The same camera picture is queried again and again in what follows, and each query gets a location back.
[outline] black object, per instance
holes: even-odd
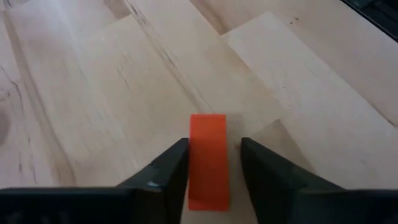
[[[397,0],[342,0],[376,27],[398,41]]]
[[[179,140],[116,187],[0,190],[0,223],[180,223],[188,148]],[[398,223],[398,191],[342,189],[249,138],[241,163],[259,223]]]

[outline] orange object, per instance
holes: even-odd
[[[228,184],[226,116],[191,115],[189,209],[227,210]]]

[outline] wooden surface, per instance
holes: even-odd
[[[224,38],[274,91],[318,175],[347,188],[398,187],[397,130],[278,18],[267,12]]]
[[[116,185],[187,137],[192,113],[227,114],[231,209],[185,207],[183,223],[256,222],[243,136],[344,187],[398,186],[396,129],[373,107],[394,115],[396,43],[340,2],[196,1],[1,12],[0,187]]]
[[[271,12],[311,51],[398,124],[398,44],[339,0],[191,0],[224,34]]]

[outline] orange block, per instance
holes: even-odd
[[[225,211],[229,207],[226,116],[193,114],[190,126],[188,207]]]

